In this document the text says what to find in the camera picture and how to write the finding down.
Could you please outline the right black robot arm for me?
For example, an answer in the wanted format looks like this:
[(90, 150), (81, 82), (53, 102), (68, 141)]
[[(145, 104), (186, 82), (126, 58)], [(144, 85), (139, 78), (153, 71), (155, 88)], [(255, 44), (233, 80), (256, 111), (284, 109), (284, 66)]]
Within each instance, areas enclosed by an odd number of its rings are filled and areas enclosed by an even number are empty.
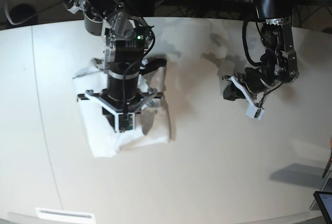
[(60, 0), (69, 12), (82, 11), (86, 30), (105, 42), (101, 71), (106, 87), (79, 94), (83, 101), (94, 101), (103, 115), (119, 122), (129, 122), (162, 93), (157, 89), (142, 92), (139, 77), (166, 65), (165, 59), (143, 64), (155, 45), (153, 27), (134, 10), (127, 0)]

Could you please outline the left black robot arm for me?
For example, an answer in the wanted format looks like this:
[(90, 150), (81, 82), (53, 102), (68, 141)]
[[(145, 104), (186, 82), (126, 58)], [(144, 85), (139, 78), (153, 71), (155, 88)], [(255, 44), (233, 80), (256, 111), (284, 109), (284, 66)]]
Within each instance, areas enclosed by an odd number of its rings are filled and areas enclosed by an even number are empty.
[[(223, 97), (229, 101), (246, 99), (254, 101), (258, 94), (263, 96), (254, 106), (262, 109), (266, 97), (299, 75), (297, 54), (294, 49), (291, 17), (295, 0), (253, 0), (256, 12), (249, 15), (242, 25), (242, 43), (250, 67), (243, 73), (224, 76), (229, 85)], [(258, 33), (265, 53), (255, 62), (249, 53), (247, 26), (253, 20), (261, 22)]]

